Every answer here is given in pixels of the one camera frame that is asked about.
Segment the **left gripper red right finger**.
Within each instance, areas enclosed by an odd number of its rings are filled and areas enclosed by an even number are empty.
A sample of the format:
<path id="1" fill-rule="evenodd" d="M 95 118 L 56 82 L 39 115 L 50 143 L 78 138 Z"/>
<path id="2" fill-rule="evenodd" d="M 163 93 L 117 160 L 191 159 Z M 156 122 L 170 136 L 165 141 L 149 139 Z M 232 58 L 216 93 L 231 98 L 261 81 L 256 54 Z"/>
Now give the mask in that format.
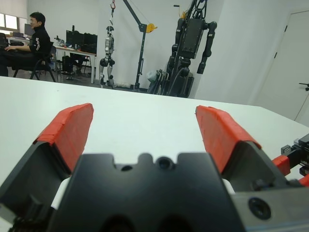
<path id="1" fill-rule="evenodd" d="M 196 117 L 206 151 L 235 192 L 290 187 L 261 145 L 229 113 L 200 105 Z"/>

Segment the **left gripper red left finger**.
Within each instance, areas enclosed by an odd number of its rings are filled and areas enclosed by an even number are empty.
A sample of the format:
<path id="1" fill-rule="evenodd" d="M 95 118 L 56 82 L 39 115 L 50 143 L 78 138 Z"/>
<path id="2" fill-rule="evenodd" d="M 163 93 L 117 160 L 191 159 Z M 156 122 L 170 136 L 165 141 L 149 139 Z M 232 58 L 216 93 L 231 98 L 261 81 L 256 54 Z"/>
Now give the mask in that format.
<path id="1" fill-rule="evenodd" d="M 0 187 L 3 219 L 41 219 L 84 151 L 94 108 L 60 111 L 38 135 Z"/>

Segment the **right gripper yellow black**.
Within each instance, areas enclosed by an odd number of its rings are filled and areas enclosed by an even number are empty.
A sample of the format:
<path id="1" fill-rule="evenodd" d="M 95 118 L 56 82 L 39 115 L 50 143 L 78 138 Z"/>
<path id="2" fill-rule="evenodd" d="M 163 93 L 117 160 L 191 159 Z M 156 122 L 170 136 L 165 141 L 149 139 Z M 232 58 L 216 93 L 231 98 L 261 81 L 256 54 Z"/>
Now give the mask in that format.
<path id="1" fill-rule="evenodd" d="M 273 159 L 272 162 L 284 176 L 287 176 L 290 173 L 290 161 L 287 157 L 288 155 L 294 154 L 301 157 L 309 155 L 309 134 L 300 139 L 294 140 L 294 144 L 292 146 L 286 145 L 282 147 L 281 154 L 282 155 Z M 299 180 L 290 180 L 289 184 L 293 187 L 308 187 L 309 176 L 306 175 Z"/>

